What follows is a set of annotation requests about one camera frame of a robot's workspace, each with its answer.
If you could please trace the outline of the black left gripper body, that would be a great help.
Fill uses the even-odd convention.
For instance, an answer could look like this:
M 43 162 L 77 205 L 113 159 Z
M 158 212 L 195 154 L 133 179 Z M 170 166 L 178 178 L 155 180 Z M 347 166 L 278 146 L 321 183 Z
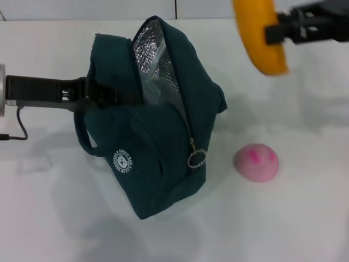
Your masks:
M 81 79 L 56 80 L 8 75 L 6 99 L 61 103 L 66 98 L 68 101 L 76 101 L 81 96 L 81 86 Z

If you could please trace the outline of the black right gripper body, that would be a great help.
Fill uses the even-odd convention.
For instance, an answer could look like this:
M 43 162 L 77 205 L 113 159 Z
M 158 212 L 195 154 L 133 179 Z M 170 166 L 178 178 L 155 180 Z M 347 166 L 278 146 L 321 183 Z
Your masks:
M 306 42 L 335 40 L 348 42 L 348 1 L 319 1 L 306 7 L 315 21 L 306 26 Z

